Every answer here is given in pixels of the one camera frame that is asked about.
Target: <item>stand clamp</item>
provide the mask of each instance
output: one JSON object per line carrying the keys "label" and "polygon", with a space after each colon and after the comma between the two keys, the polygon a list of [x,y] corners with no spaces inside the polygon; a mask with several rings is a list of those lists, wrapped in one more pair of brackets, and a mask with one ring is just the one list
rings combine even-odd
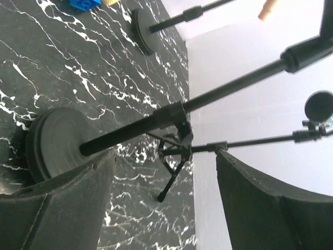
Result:
{"label": "stand clamp", "polygon": [[[189,118],[181,102],[177,102],[156,110],[153,113],[153,117],[160,129],[165,129],[171,125],[175,125],[175,127],[177,128],[177,136],[173,134],[168,134],[165,137],[160,137],[153,133],[147,133],[148,135],[161,140],[158,146],[158,155],[166,169],[171,174],[170,180],[157,198],[159,202],[163,202],[166,194],[176,180],[185,162],[190,160],[190,157],[192,155],[191,144],[193,140],[193,132],[191,124],[189,122]],[[176,170],[173,170],[171,168],[171,166],[167,163],[167,160],[165,158],[166,156],[163,154],[165,143],[171,144],[171,147],[169,148],[178,147],[181,149],[180,155],[182,159],[181,162],[178,164]]]}
{"label": "stand clamp", "polygon": [[302,121],[304,127],[308,130],[295,131],[292,136],[295,143],[302,143],[308,141],[318,141],[323,137],[329,137],[333,134],[333,131],[327,132],[326,127],[319,122],[314,121]]}

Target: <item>blue toy block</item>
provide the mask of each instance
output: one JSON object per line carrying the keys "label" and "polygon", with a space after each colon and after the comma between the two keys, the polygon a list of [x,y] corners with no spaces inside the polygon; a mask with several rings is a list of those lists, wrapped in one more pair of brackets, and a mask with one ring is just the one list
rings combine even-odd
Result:
{"label": "blue toy block", "polygon": [[89,11],[102,4],[101,0],[69,0],[69,3],[83,11]]}

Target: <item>microphone stand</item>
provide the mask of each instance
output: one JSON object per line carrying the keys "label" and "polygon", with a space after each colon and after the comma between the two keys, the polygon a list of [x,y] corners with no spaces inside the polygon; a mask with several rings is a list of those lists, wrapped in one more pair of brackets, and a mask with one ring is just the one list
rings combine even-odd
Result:
{"label": "microphone stand", "polygon": [[[166,168],[172,174],[167,187],[159,195],[158,201],[162,202],[173,181],[177,177],[182,166],[189,160],[192,152],[208,151],[213,146],[192,147],[193,132],[189,122],[188,113],[195,111],[205,105],[209,105],[221,98],[234,94],[262,80],[279,74],[283,71],[288,73],[296,73],[305,67],[316,63],[317,61],[331,55],[333,53],[333,1],[325,0],[325,8],[322,18],[322,27],[319,36],[303,41],[299,44],[287,48],[280,56],[280,59],[272,62],[258,70],[255,70],[243,77],[222,85],[212,91],[202,94],[185,103],[176,102],[158,110],[152,115],[145,117],[139,121],[126,125],[111,133],[95,139],[87,139],[88,130],[93,128],[88,125],[83,126],[85,116],[76,110],[58,108],[55,111],[47,112],[39,116],[29,129],[27,136],[26,149],[29,169],[35,176],[34,179],[45,180],[65,170],[73,169],[87,161],[90,156],[101,152],[105,149],[113,147],[119,143],[130,140],[134,137],[149,133],[149,131],[157,128],[164,129],[175,125],[177,128],[176,142],[168,138],[159,137],[150,133],[162,142],[168,141],[174,146],[185,148],[187,153],[182,154],[182,160],[175,171],[166,164]],[[311,140],[319,135],[328,136],[321,128],[318,132],[314,132],[313,128],[309,130],[310,134],[305,133]],[[278,141],[297,141],[304,140],[303,134],[296,133],[292,137],[278,137],[270,139],[261,139],[259,141],[247,141],[238,143],[222,143],[228,147],[253,145],[258,143],[271,143]],[[62,140],[71,139],[70,144],[64,147]]]}
{"label": "microphone stand", "polygon": [[218,0],[205,6],[194,6],[183,11],[183,13],[178,16],[159,23],[156,23],[154,17],[148,10],[135,9],[131,14],[131,29],[142,52],[146,55],[152,55],[160,47],[161,41],[158,32],[181,22],[190,22],[201,17],[206,11],[215,9],[232,1],[233,0]]}
{"label": "microphone stand", "polygon": [[[157,200],[162,202],[165,199],[166,194],[168,193],[170,187],[173,182],[177,178],[180,170],[182,169],[185,162],[189,161],[193,155],[193,153],[201,153],[201,152],[215,152],[217,153],[219,150],[227,151],[229,148],[233,147],[244,147],[244,146],[254,146],[254,145],[262,145],[262,144],[270,144],[270,143],[278,143],[278,142],[288,142],[294,141],[295,143],[302,143],[308,141],[317,141],[322,137],[328,137],[333,135],[333,130],[327,132],[324,125],[319,125],[319,123],[312,121],[303,121],[303,126],[307,127],[308,130],[298,130],[294,131],[292,135],[278,136],[278,137],[268,137],[257,140],[250,141],[240,141],[240,142],[232,142],[229,143],[227,141],[224,142],[214,142],[206,145],[200,146],[182,146],[179,144],[179,140],[172,134],[168,134],[167,137],[172,138],[174,141],[170,141],[169,138],[162,138],[154,133],[148,133],[148,135],[160,139],[161,142],[158,147],[158,156],[160,160],[163,162],[164,166],[170,172],[171,179],[167,183],[164,190],[160,193]],[[171,144],[171,147],[164,149],[165,143]],[[171,155],[180,155],[181,162],[178,164],[175,170],[173,170],[168,164],[166,157]]]}

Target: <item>microphone holder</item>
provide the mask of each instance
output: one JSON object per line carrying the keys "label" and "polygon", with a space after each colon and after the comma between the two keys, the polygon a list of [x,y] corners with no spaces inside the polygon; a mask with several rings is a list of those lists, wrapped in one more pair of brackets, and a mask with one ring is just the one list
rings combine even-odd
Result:
{"label": "microphone holder", "polygon": [[[216,145],[192,147],[193,132],[189,122],[188,113],[211,104],[221,98],[234,94],[253,84],[265,80],[278,73],[286,71],[296,73],[305,67],[333,53],[333,34],[331,27],[333,23],[333,1],[325,1],[323,14],[323,24],[321,34],[294,46],[287,48],[280,56],[280,59],[255,70],[243,77],[222,85],[212,91],[202,94],[185,103],[176,102],[155,110],[152,115],[139,121],[126,125],[111,133],[98,136],[98,132],[88,124],[86,116],[70,108],[55,108],[41,114],[36,118],[29,128],[26,141],[26,156],[31,175],[36,182],[41,182],[61,173],[88,162],[95,154],[123,143],[139,135],[149,133],[157,128],[164,129],[175,125],[177,136],[168,135],[159,137],[152,133],[150,135],[161,140],[159,154],[162,162],[172,177],[164,191],[159,195],[158,201],[163,201],[166,193],[187,162],[192,153],[215,150]],[[238,143],[218,143],[224,148],[246,145],[256,145],[261,143],[272,143],[280,141],[308,141],[317,140],[322,136],[332,135],[326,133],[323,126],[318,130],[317,125],[312,122],[306,123],[308,131],[296,131],[292,136],[260,139],[257,141],[247,141]],[[164,151],[165,143],[170,143],[173,147]],[[165,164],[167,154],[180,154],[182,160],[176,170]]]}

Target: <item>tripod legs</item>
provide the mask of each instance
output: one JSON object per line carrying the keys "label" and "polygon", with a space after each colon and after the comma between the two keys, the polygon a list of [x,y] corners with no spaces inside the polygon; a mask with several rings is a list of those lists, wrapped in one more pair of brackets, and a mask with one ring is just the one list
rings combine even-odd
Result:
{"label": "tripod legs", "polygon": [[186,162],[186,159],[182,158],[182,161],[179,163],[178,167],[174,171],[170,168],[170,166],[168,164],[164,164],[166,166],[166,168],[168,169],[168,171],[172,174],[172,176],[171,176],[169,182],[167,183],[167,185],[165,186],[164,190],[157,197],[157,200],[159,202],[163,202],[164,201],[164,199],[166,197],[166,194],[168,193],[168,191],[171,188],[172,184],[176,180],[176,178],[177,178],[179,172],[181,171],[181,169],[183,168],[185,162]]}

